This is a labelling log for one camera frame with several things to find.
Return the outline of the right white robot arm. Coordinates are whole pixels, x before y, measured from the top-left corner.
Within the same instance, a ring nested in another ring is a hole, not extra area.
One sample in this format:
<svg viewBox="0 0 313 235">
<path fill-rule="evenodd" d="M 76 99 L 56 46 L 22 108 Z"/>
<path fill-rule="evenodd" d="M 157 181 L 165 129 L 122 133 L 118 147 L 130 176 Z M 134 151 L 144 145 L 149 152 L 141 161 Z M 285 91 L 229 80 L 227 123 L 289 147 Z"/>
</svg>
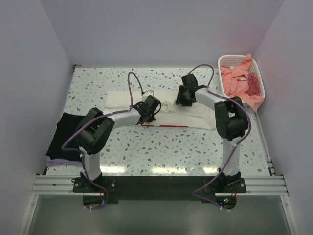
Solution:
<svg viewBox="0 0 313 235">
<path fill-rule="evenodd" d="M 215 113 L 216 130 L 223 141 L 222 167 L 219 175 L 240 178 L 240 143 L 251 131 L 251 121 L 240 98 L 226 98 L 199 85 L 193 74 L 181 78 L 176 104 L 191 107 L 205 105 Z"/>
</svg>

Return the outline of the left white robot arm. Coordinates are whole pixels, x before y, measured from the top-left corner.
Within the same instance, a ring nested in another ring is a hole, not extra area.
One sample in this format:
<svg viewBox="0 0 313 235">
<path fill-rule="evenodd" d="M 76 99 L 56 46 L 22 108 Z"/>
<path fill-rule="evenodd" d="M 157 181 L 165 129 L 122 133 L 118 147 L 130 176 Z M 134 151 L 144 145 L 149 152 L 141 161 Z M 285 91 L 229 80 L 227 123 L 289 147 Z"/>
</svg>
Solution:
<svg viewBox="0 0 313 235">
<path fill-rule="evenodd" d="M 161 102 L 150 95 L 144 101 L 133 105 L 130 110 L 105 114 L 98 108 L 90 109 L 78 125 L 78 135 L 75 136 L 80 150 L 83 151 L 84 176 L 94 182 L 102 175 L 100 152 L 105 147 L 112 130 L 152 122 L 160 108 Z"/>
</svg>

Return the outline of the white t shirt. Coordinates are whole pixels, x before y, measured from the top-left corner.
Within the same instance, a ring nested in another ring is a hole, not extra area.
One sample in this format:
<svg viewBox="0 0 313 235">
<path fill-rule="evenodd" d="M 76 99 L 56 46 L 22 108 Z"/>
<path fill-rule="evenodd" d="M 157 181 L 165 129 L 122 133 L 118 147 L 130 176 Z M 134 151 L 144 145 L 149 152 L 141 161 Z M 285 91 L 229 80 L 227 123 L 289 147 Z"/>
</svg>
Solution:
<svg viewBox="0 0 313 235">
<path fill-rule="evenodd" d="M 206 130 L 216 129 L 214 111 L 203 104 L 194 103 L 191 107 L 183 107 L 175 103 L 176 91 L 156 91 L 155 98 L 161 102 L 161 110 L 156 120 L 147 123 L 152 126 L 189 127 Z M 133 103 L 144 101 L 140 91 L 133 92 Z M 128 91 L 108 91 L 105 109 L 117 111 L 129 108 L 131 104 Z"/>
</svg>

